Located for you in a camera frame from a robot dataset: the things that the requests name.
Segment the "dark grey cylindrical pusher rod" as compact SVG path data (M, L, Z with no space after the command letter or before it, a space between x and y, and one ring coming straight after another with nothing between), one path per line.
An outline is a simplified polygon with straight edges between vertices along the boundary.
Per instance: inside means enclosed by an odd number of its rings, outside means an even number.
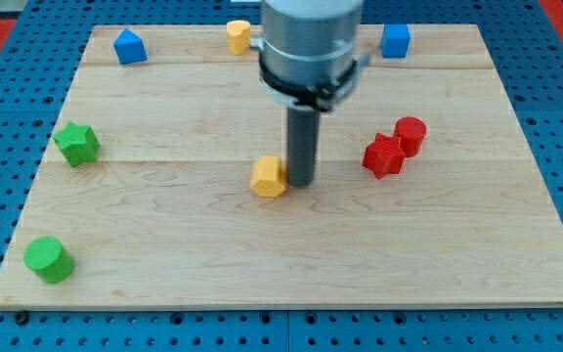
M313 110L287 110L286 177L289 185L305 188L315 177L320 114Z

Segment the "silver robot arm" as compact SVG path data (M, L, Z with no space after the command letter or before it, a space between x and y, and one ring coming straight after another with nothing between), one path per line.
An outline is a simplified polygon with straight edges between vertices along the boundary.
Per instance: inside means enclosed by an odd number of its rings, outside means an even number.
M264 0L259 52L266 92L287 108L286 178L315 177L321 115L355 89L370 55L354 58L363 0Z

